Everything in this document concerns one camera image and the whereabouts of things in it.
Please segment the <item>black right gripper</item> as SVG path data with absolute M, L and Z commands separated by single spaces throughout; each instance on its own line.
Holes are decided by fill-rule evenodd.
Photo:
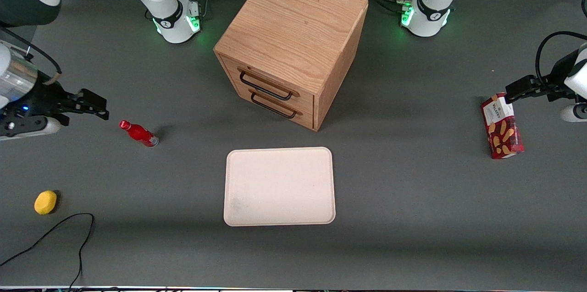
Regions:
M 90 114 L 108 121 L 107 100 L 88 89 L 76 95 L 67 92 L 59 83 L 44 85 L 36 83 L 32 90 L 18 100 L 10 102 L 1 110 L 1 119 L 46 116 L 59 123 L 69 123 L 63 113 Z

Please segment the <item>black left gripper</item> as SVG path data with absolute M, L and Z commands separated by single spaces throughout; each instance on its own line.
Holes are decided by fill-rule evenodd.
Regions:
M 539 96 L 546 96 L 548 100 L 577 100 L 578 95 L 564 84 L 564 80 L 574 68 L 578 52 L 579 50 L 576 49 L 560 58 L 552 67 L 551 73 L 548 75 L 548 82 L 554 87 L 554 91 L 548 85 L 537 87 L 535 76 L 524 76 L 505 87 L 505 101 L 511 104 L 520 99 Z

